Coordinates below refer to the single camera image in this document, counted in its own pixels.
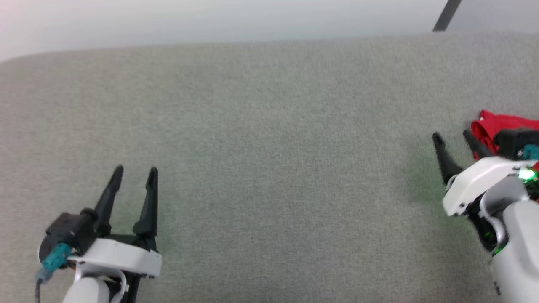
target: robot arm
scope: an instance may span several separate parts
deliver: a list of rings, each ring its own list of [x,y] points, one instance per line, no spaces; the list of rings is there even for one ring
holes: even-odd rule
[[[480,148],[466,139],[472,151]],[[496,292],[506,303],[539,302],[539,203],[526,188],[526,182],[536,182],[537,161],[512,161],[483,150],[483,158],[463,170],[439,134],[433,134],[433,142],[447,185],[444,210],[467,216],[474,225],[492,256]]]
[[[54,270],[75,270],[73,285],[63,303],[134,303],[141,278],[161,274],[157,253],[157,169],[152,168],[146,184],[146,200],[134,235],[110,233],[114,197],[120,188],[123,167],[118,166],[95,210],[79,215],[61,214],[47,229],[38,256],[43,268],[37,273],[39,288]]]

